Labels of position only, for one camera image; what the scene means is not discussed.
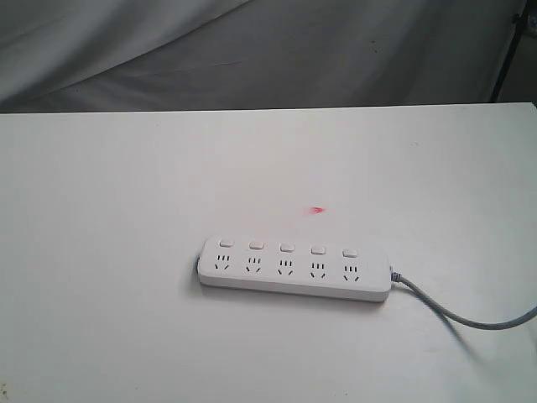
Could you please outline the grey backdrop cloth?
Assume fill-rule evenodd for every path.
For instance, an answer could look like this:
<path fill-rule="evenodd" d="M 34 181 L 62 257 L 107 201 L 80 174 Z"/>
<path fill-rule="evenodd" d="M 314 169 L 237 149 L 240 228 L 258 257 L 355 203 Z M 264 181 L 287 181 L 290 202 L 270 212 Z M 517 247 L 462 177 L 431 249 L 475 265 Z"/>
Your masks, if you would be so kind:
<path fill-rule="evenodd" d="M 487 102 L 521 1 L 4 1 L 5 113 Z"/>

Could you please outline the white five-outlet power strip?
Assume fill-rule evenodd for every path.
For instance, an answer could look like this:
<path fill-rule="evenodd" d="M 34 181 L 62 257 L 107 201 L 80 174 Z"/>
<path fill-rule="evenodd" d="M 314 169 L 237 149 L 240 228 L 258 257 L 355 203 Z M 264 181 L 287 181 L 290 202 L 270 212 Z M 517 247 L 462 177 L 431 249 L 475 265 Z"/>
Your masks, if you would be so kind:
<path fill-rule="evenodd" d="M 290 238 L 208 238 L 197 262 L 203 285 L 353 301 L 383 302 L 387 257 L 368 246 Z"/>

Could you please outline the black tripod stand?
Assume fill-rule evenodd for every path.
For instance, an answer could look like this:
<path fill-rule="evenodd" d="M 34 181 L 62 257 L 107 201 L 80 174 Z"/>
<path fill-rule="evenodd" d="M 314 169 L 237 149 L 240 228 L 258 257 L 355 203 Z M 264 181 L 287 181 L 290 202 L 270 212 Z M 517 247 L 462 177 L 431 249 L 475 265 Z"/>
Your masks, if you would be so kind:
<path fill-rule="evenodd" d="M 493 89 L 491 90 L 490 97 L 488 98 L 489 103 L 496 103 L 499 99 L 503 84 L 507 78 L 510 66 L 512 65 L 515 53 L 519 46 L 519 42 L 527 27 L 530 4 L 531 1 L 523 1 L 522 8 L 511 18 L 511 24 L 514 27 L 513 36 L 508 43 L 508 48 L 498 71 L 497 79 L 494 82 Z"/>

